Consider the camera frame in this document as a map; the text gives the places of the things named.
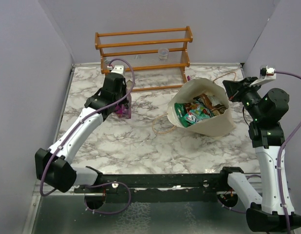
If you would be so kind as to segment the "brown snack bag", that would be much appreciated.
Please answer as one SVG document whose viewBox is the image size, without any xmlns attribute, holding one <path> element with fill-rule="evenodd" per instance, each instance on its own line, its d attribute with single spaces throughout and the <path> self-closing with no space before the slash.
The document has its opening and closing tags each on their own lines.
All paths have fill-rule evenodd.
<svg viewBox="0 0 301 234">
<path fill-rule="evenodd" d="M 195 97 L 194 100 L 204 104 L 209 109 L 213 117 L 222 115 L 227 110 L 216 96 L 201 94 Z"/>
</svg>

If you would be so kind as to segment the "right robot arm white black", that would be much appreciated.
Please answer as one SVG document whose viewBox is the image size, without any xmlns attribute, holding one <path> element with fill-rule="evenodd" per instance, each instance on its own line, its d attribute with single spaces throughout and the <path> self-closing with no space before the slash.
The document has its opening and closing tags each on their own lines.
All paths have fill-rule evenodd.
<svg viewBox="0 0 301 234">
<path fill-rule="evenodd" d="M 239 169 L 228 169 L 219 177 L 222 190 L 233 189 L 246 208 L 246 221 L 253 232 L 287 232 L 301 227 L 301 215 L 292 205 L 284 166 L 285 144 L 280 125 L 289 110 L 289 94 L 279 88 L 270 89 L 264 97 L 258 94 L 257 77 L 241 81 L 224 80 L 231 102 L 240 102 L 252 117 L 249 137 L 259 161 L 262 193 L 259 194 Z"/>
</svg>

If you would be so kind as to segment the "beige paper bag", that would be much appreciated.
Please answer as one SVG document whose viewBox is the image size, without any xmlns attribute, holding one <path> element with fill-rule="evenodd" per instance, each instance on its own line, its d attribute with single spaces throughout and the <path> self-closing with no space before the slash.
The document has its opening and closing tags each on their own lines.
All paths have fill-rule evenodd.
<svg viewBox="0 0 301 234">
<path fill-rule="evenodd" d="M 201 94 L 216 96 L 227 110 L 222 115 L 202 120 L 187 128 L 183 127 L 175 112 L 174 104 L 184 103 L 186 105 L 187 112 L 191 109 L 197 109 L 198 107 L 207 108 L 204 104 L 194 100 L 195 97 Z M 168 103 L 168 112 L 166 113 L 166 116 L 174 127 L 179 127 L 181 129 L 209 137 L 225 136 L 235 128 L 231 111 L 229 109 L 229 100 L 224 88 L 207 78 L 191 79 L 186 82 L 174 98 Z"/>
</svg>

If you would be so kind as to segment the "purple snack pouch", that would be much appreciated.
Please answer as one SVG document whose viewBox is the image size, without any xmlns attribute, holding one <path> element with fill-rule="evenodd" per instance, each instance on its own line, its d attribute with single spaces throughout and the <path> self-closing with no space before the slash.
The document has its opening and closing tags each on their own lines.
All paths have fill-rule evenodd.
<svg viewBox="0 0 301 234">
<path fill-rule="evenodd" d="M 115 113 L 119 118 L 130 119 L 132 115 L 132 97 L 129 94 L 127 98 L 115 108 Z"/>
</svg>

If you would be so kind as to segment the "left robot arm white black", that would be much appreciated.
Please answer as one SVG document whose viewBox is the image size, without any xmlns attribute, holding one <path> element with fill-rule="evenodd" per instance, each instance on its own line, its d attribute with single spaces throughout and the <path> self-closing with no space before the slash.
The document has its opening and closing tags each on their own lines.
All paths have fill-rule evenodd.
<svg viewBox="0 0 301 234">
<path fill-rule="evenodd" d="M 123 73 L 115 70 L 107 73 L 102 88 L 87 99 L 67 132 L 47 150 L 40 148 L 36 152 L 36 174 L 41 184 L 46 183 L 63 193 L 78 185 L 85 185 L 93 193 L 102 188 L 98 171 L 90 167 L 74 168 L 71 163 L 89 135 L 127 96 Z"/>
</svg>

